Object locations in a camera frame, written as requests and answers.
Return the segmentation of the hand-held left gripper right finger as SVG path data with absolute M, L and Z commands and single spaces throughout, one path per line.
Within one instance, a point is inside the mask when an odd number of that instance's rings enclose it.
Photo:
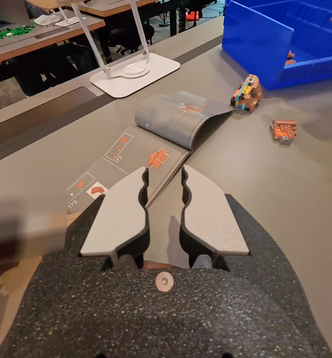
M 189 165 L 182 167 L 181 184 L 181 248 L 189 256 L 248 255 L 250 250 L 222 189 Z

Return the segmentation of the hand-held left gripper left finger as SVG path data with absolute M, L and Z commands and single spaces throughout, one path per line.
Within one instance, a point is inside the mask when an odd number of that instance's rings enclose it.
M 147 229 L 148 169 L 140 167 L 105 194 L 81 256 L 111 256 Z

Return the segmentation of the grey instruction booklet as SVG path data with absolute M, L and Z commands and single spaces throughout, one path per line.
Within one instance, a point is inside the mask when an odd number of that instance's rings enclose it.
M 147 167 L 149 208 L 194 151 L 208 120 L 233 107 L 186 91 L 147 97 L 125 131 L 67 189 L 67 213 L 84 211 L 99 195 L 140 167 Z

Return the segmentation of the blue plastic bin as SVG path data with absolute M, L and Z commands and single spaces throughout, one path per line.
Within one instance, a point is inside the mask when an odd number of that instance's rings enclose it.
M 269 91 L 331 79 L 331 17 L 332 1 L 226 1 L 222 48 Z

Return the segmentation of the small orange brown brick assembly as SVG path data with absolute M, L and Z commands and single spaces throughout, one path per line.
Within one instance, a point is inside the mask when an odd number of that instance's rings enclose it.
M 272 120 L 271 125 L 272 139 L 280 145 L 290 146 L 294 141 L 298 131 L 297 122 L 294 120 Z

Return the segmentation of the grey desk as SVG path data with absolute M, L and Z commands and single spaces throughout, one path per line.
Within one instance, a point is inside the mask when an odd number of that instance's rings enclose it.
M 3 119 L 52 99 L 68 86 L 99 96 L 79 118 L 0 160 L 0 195 L 66 189 L 134 123 L 144 97 L 185 90 L 227 103 L 247 73 L 221 48 L 222 18 L 151 46 L 183 62 L 140 92 L 112 100 L 81 76 L 0 110 Z M 294 120 L 290 146 L 272 139 L 272 120 Z M 275 239 L 296 271 L 332 350 L 332 79 L 264 92 L 259 108 L 232 114 L 201 141 L 187 164 L 231 194 Z

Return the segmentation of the colourful brick model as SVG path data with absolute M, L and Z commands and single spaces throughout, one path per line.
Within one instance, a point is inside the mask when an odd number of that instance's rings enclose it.
M 263 98 L 261 84 L 256 75 L 249 74 L 230 100 L 230 105 L 253 113 Z

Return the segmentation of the white metal stand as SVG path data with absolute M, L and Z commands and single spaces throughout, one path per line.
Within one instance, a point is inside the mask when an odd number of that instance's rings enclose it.
M 75 12 L 100 67 L 99 72 L 90 77 L 90 82 L 109 96 L 117 99 L 128 97 L 180 68 L 179 62 L 149 51 L 136 1 L 129 1 L 129 4 L 142 50 L 109 65 L 104 64 L 88 27 L 82 19 L 77 1 L 55 1 L 55 3 L 53 7 L 70 5 Z

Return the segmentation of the long wooden table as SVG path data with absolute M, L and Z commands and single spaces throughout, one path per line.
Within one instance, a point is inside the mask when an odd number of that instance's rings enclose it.
M 83 34 L 84 30 L 80 23 L 66 27 L 56 25 L 40 26 L 35 24 L 28 34 L 0 39 L 0 62 Z

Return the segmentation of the white flat tray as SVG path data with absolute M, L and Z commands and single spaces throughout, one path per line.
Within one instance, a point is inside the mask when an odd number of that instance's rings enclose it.
M 68 26 L 77 24 L 79 22 L 80 22 L 79 18 L 77 16 L 74 16 L 74 17 L 71 17 L 69 19 L 59 21 L 59 22 L 55 23 L 55 25 L 58 26 L 58 27 L 61 27 L 61 28 L 66 28 Z

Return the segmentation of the pile of green bricks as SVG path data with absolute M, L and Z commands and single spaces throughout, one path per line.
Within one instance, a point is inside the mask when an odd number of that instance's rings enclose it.
M 29 34 L 34 28 L 34 23 L 31 25 L 22 25 L 16 28 L 0 28 L 0 39 Z

